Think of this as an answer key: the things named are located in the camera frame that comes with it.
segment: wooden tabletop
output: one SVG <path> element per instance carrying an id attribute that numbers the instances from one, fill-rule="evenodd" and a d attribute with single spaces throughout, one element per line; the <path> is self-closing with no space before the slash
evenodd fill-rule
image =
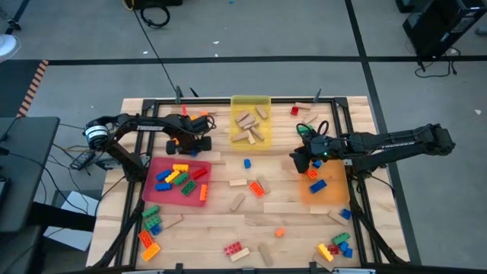
<path id="1" fill-rule="evenodd" d="M 356 132 L 375 133 L 374 120 L 366 97 L 348 97 L 349 109 L 353 127 Z M 142 98 L 125 99 L 122 113 L 140 113 Z M 187 269 L 227 269 L 240 267 L 266 267 L 258 251 L 260 243 L 269 246 L 273 267 L 302 268 L 308 267 L 318 244 L 331 244 L 331 239 L 342 232 L 352 236 L 350 247 L 354 250 L 353 258 L 336 255 L 335 266 L 359 266 L 357 244 L 352 221 L 345 227 L 328 217 L 330 206 L 303 205 L 298 190 L 298 173 L 290 151 L 301 144 L 301 139 L 295 131 L 306 110 L 300 110 L 298 116 L 291 116 L 291 104 L 272 105 L 272 147 L 268 151 L 235 151 L 228 140 L 230 124 L 230 105 L 188 105 L 189 115 L 197 114 L 201 110 L 216 109 L 214 115 L 217 129 L 212 130 L 213 148 L 204 151 L 192 160 L 209 161 L 212 163 L 212 177 L 209 184 L 208 200 L 205 207 L 194 208 L 181 205 L 159 205 L 160 216 L 164 220 L 173 215 L 182 214 L 184 220 L 160 233 L 154 240 L 159 243 L 162 251 L 146 263 L 142 258 L 137 259 L 137 269 L 174 269 L 176 263 L 183 263 Z M 169 113 L 180 113 L 180 107 L 169 105 L 159 109 L 159 116 Z M 312 111 L 318 114 L 318 119 L 311 124 L 317 128 L 322 120 L 330 121 L 329 134 L 335 136 L 333 115 L 329 104 L 317 104 Z M 137 133 L 125 135 L 120 144 L 127 150 L 133 151 Z M 143 148 L 147 144 L 147 134 Z M 165 144 L 168 137 L 158 133 L 154 141 L 153 157 L 167 156 Z M 176 155 L 175 158 L 189 158 Z M 244 158 L 252 161 L 252 168 L 245 170 Z M 248 186 L 229 187 L 228 181 L 247 178 L 255 180 L 263 175 L 269 181 L 272 192 L 263 198 L 256 198 Z M 120 177 L 121 170 L 108 171 L 103 187 L 107 191 Z M 384 169 L 374 172 L 374 176 L 388 181 Z M 403 237 L 403 230 L 399 223 L 392 193 L 388 186 L 374 179 L 366 180 L 371 210 L 375 227 L 398 256 L 408 260 L 408 253 Z M 123 206 L 126 198 L 128 183 L 122 181 L 108 193 L 101 201 L 97 222 L 94 228 L 93 240 L 88 254 L 87 266 L 96 263 L 120 230 Z M 134 192 L 134 204 L 140 191 L 137 184 Z M 236 212 L 228 206 L 238 193 L 244 193 L 246 199 Z M 145 207 L 153 206 L 147 202 Z M 276 228 L 284 227 L 286 234 L 282 238 L 274 235 Z M 372 261 L 370 241 L 366 230 L 364 233 L 365 249 L 369 261 Z M 250 255 L 232 263 L 225 256 L 223 249 L 235 241 L 248 247 Z M 129 253 L 132 244 L 132 232 L 126 240 L 123 263 L 129 263 Z M 139 253 L 143 252 L 143 245 L 139 245 Z"/>

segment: yellow lego brick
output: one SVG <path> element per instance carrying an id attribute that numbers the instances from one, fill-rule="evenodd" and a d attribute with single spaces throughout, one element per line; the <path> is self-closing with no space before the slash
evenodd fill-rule
<path id="1" fill-rule="evenodd" d="M 189 165 L 188 164 L 173 164 L 173 169 L 179 172 L 188 172 Z"/>
<path id="2" fill-rule="evenodd" d="M 176 179 L 180 175 L 180 172 L 175 170 L 172 174 L 166 177 L 166 183 L 170 183 L 172 180 Z"/>
<path id="3" fill-rule="evenodd" d="M 325 258 L 327 261 L 331 262 L 333 260 L 333 255 L 329 252 L 328 248 L 326 248 L 324 244 L 318 245 L 318 252 L 320 252 L 321 256 L 323 256 L 323 258 Z"/>

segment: green lego brick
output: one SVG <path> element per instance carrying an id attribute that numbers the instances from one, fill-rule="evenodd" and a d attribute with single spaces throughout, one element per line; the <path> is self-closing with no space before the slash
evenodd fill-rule
<path id="1" fill-rule="evenodd" d="M 159 215 L 154 215 L 147 219 L 144 223 L 145 230 L 151 230 L 152 227 L 155 225 L 159 224 L 161 222 L 161 218 L 159 218 Z"/>
<path id="2" fill-rule="evenodd" d="M 181 189 L 181 192 L 185 196 L 188 196 L 195 188 L 196 188 L 196 183 L 195 181 L 191 180 Z"/>
<path id="3" fill-rule="evenodd" d="M 345 232 L 345 233 L 341 233 L 340 235 L 334 237 L 332 239 L 332 241 L 333 241 L 334 244 L 341 244 L 344 241 L 347 241 L 349 238 L 350 238 L 350 234 L 348 234 L 347 232 Z"/>
<path id="4" fill-rule="evenodd" d="M 182 183 L 184 183 L 185 180 L 188 180 L 189 174 L 187 172 L 179 175 L 176 179 L 174 179 L 173 183 L 177 186 L 180 186 Z"/>
<path id="5" fill-rule="evenodd" d="M 154 206 L 144 210 L 144 212 L 142 213 L 142 217 L 148 218 L 148 217 L 151 217 L 152 215 L 154 215 L 158 212 L 159 212 L 159 207 L 157 205 L 154 205 Z"/>

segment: red lego brick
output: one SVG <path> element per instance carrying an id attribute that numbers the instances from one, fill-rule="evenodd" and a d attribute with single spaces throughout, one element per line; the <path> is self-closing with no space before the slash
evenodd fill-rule
<path id="1" fill-rule="evenodd" d="M 234 255 L 240 250 L 242 250 L 242 245 L 240 244 L 240 242 L 233 243 L 224 249 L 225 255 L 227 256 Z"/>
<path id="2" fill-rule="evenodd" d="M 298 114 L 298 111 L 299 111 L 298 107 L 292 107 L 291 108 L 291 114 L 292 115 L 297 115 Z"/>
<path id="3" fill-rule="evenodd" d="M 332 255 L 337 255 L 339 253 L 339 248 L 336 244 L 330 244 L 327 248 Z"/>

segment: wooden block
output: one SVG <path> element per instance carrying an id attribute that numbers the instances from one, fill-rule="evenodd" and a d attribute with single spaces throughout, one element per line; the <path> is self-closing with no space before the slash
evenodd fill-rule
<path id="1" fill-rule="evenodd" d="M 303 124 L 307 125 L 307 124 L 311 123 L 317 117 L 318 117 L 317 114 L 311 113 L 310 115 L 306 116 L 306 118 L 303 119 Z"/>
<path id="2" fill-rule="evenodd" d="M 168 220 L 163 221 L 162 226 L 164 227 L 164 229 L 168 229 L 182 220 L 183 220 L 183 216 L 179 214 L 174 216 L 173 218 L 169 218 Z"/>
<path id="3" fill-rule="evenodd" d="M 243 139 L 248 139 L 249 138 L 249 135 L 250 135 L 250 132 L 248 130 L 246 130 L 246 131 L 244 131 L 242 133 L 239 133 L 237 135 L 232 136 L 231 141 L 232 142 L 236 142 L 236 141 L 240 141 L 240 140 L 243 140 Z"/>
<path id="4" fill-rule="evenodd" d="M 267 119 L 267 112 L 264 110 L 264 108 L 260 105 L 256 106 L 257 113 L 262 117 L 262 119 Z"/>
<path id="5" fill-rule="evenodd" d="M 264 259 L 264 263 L 266 264 L 266 266 L 267 267 L 272 266 L 274 262 L 272 261 L 271 253 L 269 252 L 269 248 L 267 247 L 267 244 L 260 244 L 259 251 L 260 251 L 260 255 L 262 255 L 262 258 Z"/>
<path id="6" fill-rule="evenodd" d="M 259 182 L 260 186 L 264 190 L 265 193 L 270 193 L 271 188 L 269 187 L 269 183 L 267 183 L 266 178 L 264 176 L 258 176 L 257 181 Z"/>
<path id="7" fill-rule="evenodd" d="M 338 212 L 336 211 L 330 211 L 328 213 L 328 216 L 330 218 L 332 218 L 333 220 L 337 221 L 339 224 L 341 225 L 348 225 L 349 224 L 349 220 L 343 218 Z"/>
<path id="8" fill-rule="evenodd" d="M 299 108 L 304 108 L 305 110 L 310 110 L 312 107 L 311 104 L 298 103 L 298 102 L 294 105 Z"/>
<path id="9" fill-rule="evenodd" d="M 230 204 L 230 210 L 235 211 L 238 209 L 240 204 L 245 200 L 245 195 L 243 193 L 238 193 L 234 201 Z"/>
<path id="10" fill-rule="evenodd" d="M 324 267 L 329 272 L 332 272 L 333 268 L 335 267 L 331 262 L 326 261 L 325 258 L 323 258 L 321 255 L 319 255 L 318 252 L 316 252 L 313 255 L 313 261 L 317 262 L 319 265 Z"/>
<path id="11" fill-rule="evenodd" d="M 250 250 L 245 247 L 244 249 L 238 251 L 237 253 L 235 253 L 234 255 L 230 256 L 230 260 L 232 262 L 235 262 L 237 260 L 240 260 L 242 258 L 244 258 L 245 256 L 249 255 L 250 254 Z"/>
<path id="12" fill-rule="evenodd" d="M 235 122 L 239 123 L 241 120 L 245 119 L 247 116 L 249 116 L 250 112 L 248 110 L 244 110 L 241 113 L 239 113 L 235 117 Z"/>
<path id="13" fill-rule="evenodd" d="M 260 133 L 255 127 L 251 127 L 250 128 L 250 131 L 255 134 L 257 136 L 257 138 L 259 138 L 261 141 L 264 141 L 264 135 L 262 135 L 262 133 Z"/>

